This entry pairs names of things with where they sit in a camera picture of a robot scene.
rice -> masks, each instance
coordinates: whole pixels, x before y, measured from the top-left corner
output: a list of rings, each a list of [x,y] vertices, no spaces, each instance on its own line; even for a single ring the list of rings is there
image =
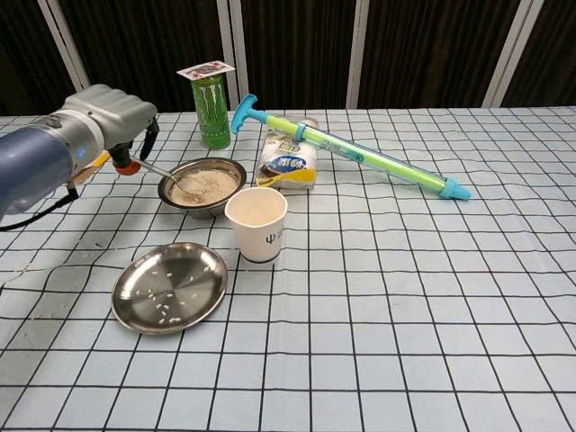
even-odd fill
[[[198,182],[204,184],[204,192],[200,190]],[[237,181],[230,174],[218,169],[207,169],[197,173],[184,175],[170,191],[170,198],[178,205],[198,207],[223,200],[238,187]],[[186,191],[198,191],[199,194],[190,194]]]

table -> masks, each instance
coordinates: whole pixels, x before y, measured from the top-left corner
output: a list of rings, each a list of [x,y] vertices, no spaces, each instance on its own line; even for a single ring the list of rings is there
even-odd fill
[[[576,108],[306,114],[453,176],[472,199],[444,201],[320,152],[313,191],[283,191],[278,263],[255,269],[225,218],[185,218],[160,205],[157,175],[107,164],[72,205],[0,233],[0,425],[576,428]],[[0,118],[0,133],[33,120]],[[195,114],[158,120],[160,167],[221,156],[252,179],[259,123],[208,151]],[[110,312],[115,278],[175,241],[222,255],[225,300],[173,336],[123,328]]]

stainless steel bowl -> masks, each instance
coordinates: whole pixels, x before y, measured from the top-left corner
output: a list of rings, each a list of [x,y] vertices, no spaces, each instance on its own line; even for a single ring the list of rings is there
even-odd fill
[[[112,311],[140,333],[173,333],[214,311],[227,283],[224,260],[213,250],[196,243],[164,245],[122,272],[112,291]]]
[[[189,214],[195,219],[208,219],[216,216],[220,216],[224,213],[224,207],[228,199],[235,194],[237,191],[242,189],[246,183],[246,169],[236,162],[235,160],[226,159],[224,157],[205,157],[202,159],[195,159],[184,165],[177,166],[170,173],[176,178],[186,176],[188,174],[197,173],[200,171],[205,171],[208,169],[217,169],[226,172],[228,175],[232,176],[236,180],[238,187],[226,198],[212,202],[206,205],[197,206],[185,206],[180,205],[172,201],[171,190],[174,187],[174,182],[167,177],[163,177],[158,185],[158,195],[160,199],[172,207],[176,207],[183,212]]]

food package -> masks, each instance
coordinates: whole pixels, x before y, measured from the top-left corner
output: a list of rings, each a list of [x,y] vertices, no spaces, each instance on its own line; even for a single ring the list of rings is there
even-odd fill
[[[318,122],[312,118],[286,117],[286,120],[318,127]],[[311,189],[315,181],[316,147],[309,142],[295,140],[294,136],[283,130],[269,129],[258,162],[256,184]]]

blue handle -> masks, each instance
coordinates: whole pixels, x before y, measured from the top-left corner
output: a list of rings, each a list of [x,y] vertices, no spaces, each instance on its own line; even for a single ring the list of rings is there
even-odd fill
[[[240,102],[240,105],[234,112],[234,117],[232,117],[232,124],[230,126],[230,130],[234,134],[238,134],[240,128],[244,125],[244,120],[246,118],[251,118],[254,120],[258,120],[259,122],[266,123],[268,119],[268,114],[263,111],[254,110],[252,105],[258,98],[255,97],[253,94],[247,94]]]

